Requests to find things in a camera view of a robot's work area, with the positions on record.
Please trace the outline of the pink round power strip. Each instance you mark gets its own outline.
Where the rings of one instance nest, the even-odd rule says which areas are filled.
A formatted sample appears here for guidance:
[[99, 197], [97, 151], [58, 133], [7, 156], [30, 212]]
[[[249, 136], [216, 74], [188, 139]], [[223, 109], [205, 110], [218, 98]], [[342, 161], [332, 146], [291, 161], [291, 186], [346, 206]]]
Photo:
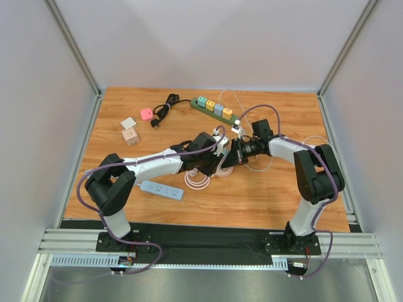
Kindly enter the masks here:
[[233, 170], [233, 167], [225, 169], [218, 168], [216, 173], [214, 173], [212, 176], [203, 175], [203, 178], [197, 181], [195, 180], [195, 177], [201, 174], [201, 172], [198, 169], [194, 168], [185, 173], [184, 183], [194, 191], [201, 191], [206, 189], [210, 185], [212, 178], [228, 177], [232, 174]]

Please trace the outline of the light blue power strip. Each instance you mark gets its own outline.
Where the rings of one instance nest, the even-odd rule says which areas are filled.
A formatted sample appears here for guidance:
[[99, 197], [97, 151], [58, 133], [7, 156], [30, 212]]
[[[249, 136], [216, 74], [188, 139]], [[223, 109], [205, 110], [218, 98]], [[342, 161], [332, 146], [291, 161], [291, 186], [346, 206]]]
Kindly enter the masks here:
[[157, 182], [143, 181], [137, 185], [143, 192], [147, 192], [156, 196], [169, 198], [177, 201], [182, 200], [184, 195], [184, 191], [182, 189], [167, 186]]

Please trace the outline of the pink charger plug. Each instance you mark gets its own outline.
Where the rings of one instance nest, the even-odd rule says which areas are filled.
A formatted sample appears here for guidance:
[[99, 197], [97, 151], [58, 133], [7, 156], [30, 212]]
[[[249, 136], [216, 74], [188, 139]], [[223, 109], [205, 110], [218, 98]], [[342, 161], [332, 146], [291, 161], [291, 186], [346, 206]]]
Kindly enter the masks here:
[[140, 117], [144, 121], [151, 121], [154, 119], [154, 112], [151, 108], [145, 108], [140, 111]]

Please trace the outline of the beige patterned cube charger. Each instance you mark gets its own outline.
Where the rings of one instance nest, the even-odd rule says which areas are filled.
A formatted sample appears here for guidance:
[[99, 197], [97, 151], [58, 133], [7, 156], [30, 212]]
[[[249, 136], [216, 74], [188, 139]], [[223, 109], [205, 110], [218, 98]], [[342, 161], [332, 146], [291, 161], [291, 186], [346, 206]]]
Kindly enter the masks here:
[[122, 136], [128, 146], [133, 146], [140, 142], [140, 138], [133, 127], [122, 130]]

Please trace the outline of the white charger plug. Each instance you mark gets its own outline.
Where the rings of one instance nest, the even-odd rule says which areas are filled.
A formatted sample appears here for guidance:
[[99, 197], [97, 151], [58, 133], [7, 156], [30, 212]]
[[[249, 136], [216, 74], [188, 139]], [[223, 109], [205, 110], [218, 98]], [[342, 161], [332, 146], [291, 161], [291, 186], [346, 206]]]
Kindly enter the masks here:
[[132, 117], [126, 118], [120, 124], [121, 124], [122, 128], [125, 129], [125, 130], [127, 130], [129, 128], [136, 128], [137, 127], [137, 122]]

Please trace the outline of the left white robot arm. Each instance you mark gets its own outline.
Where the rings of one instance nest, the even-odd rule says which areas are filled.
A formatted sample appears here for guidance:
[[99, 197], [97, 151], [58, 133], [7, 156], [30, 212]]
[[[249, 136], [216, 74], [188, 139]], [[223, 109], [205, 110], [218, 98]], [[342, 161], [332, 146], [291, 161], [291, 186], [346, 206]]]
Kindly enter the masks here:
[[132, 159], [110, 154], [99, 167], [85, 174], [77, 191], [84, 185], [96, 205], [85, 206], [100, 215], [114, 239], [128, 240], [132, 229], [123, 209], [136, 184], [193, 169], [210, 177], [216, 173], [228, 142], [224, 134], [215, 130], [213, 135], [202, 132], [194, 140], [173, 145], [157, 154]]

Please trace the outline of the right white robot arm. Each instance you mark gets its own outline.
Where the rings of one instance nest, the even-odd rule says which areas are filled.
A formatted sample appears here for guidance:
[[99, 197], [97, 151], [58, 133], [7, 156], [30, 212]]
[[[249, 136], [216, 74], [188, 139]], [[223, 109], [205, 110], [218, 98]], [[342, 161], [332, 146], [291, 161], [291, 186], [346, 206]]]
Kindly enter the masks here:
[[311, 146], [281, 134], [275, 135], [267, 120], [252, 123], [252, 128], [251, 138], [244, 140], [240, 137], [231, 141], [222, 167], [245, 165], [255, 155], [268, 155], [293, 164], [301, 200], [296, 214], [287, 223], [285, 233], [292, 240], [311, 236], [316, 232], [322, 210], [335, 202], [345, 187], [333, 149], [328, 144]]

